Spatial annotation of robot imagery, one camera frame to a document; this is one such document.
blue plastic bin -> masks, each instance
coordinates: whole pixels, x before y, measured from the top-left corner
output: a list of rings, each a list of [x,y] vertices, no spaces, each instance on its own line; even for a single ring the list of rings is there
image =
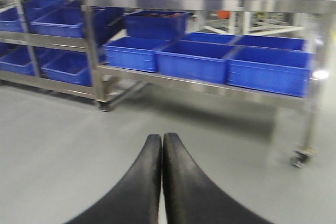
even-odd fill
[[[104,45],[107,65],[157,72],[155,50],[159,50],[166,40],[124,37]]]
[[[147,17],[143,15],[159,14],[178,16],[172,18]],[[146,39],[177,39],[184,35],[189,13],[185,12],[157,12],[144,10],[124,15],[123,19],[127,35]]]
[[[99,46],[105,44],[110,38],[120,32],[123,28],[123,22],[120,20],[119,22],[98,31],[96,34],[97,44]]]
[[[16,7],[0,13],[0,30],[22,32],[22,25]]]
[[[48,54],[50,49],[46,48],[35,48],[35,53],[39,66],[45,64],[50,60]],[[4,71],[25,74],[28,76],[34,76],[34,67],[30,59],[28,48],[26,46],[21,46],[5,56],[0,58],[0,69]]]
[[[66,0],[29,0],[23,4],[29,20],[37,19],[64,5]]]
[[[0,55],[6,52],[7,50],[8,50],[8,44],[0,42]]]
[[[216,44],[228,44],[235,38],[237,38],[236,35],[190,33],[182,37],[181,40],[216,43]]]
[[[234,46],[179,41],[156,52],[159,72],[166,76],[222,84],[227,57]]]
[[[102,9],[95,9],[94,26],[101,30],[107,23]],[[83,38],[83,19],[77,8],[61,8],[31,22],[32,29],[43,35]]]
[[[234,44],[241,46],[268,47],[302,51],[304,50],[305,40],[283,37],[244,35],[241,36],[240,39],[238,39]]]
[[[66,51],[60,57],[42,66],[51,80],[90,86],[91,77],[87,57],[82,52]]]
[[[229,59],[228,84],[304,97],[311,55],[306,52],[246,47]]]

metal shelf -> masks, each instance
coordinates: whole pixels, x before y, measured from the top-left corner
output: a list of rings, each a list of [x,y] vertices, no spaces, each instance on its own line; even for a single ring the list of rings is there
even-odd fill
[[[87,52],[87,41],[80,38],[0,31],[0,42]]]
[[[334,0],[84,0],[84,2],[89,6],[143,9],[313,14],[332,14],[336,12],[336,1]]]
[[[147,73],[109,66],[99,66],[98,71],[101,74],[106,74],[119,78],[132,79],[142,82],[154,83],[161,86],[220,95],[223,97],[234,98],[250,102],[257,102],[276,107],[303,110],[305,105],[305,100],[303,98],[291,97],[289,95],[281,95],[269,92],[262,92],[252,89],[244,89],[228,85],[214,84],[210,82],[188,80],[171,76],[163,76],[158,73]]]
[[[15,82],[27,86],[53,90],[61,93],[72,94],[79,97],[95,99],[94,88],[81,85],[75,85],[66,82],[54,81],[35,76],[26,76],[24,74],[0,71],[0,80]]]

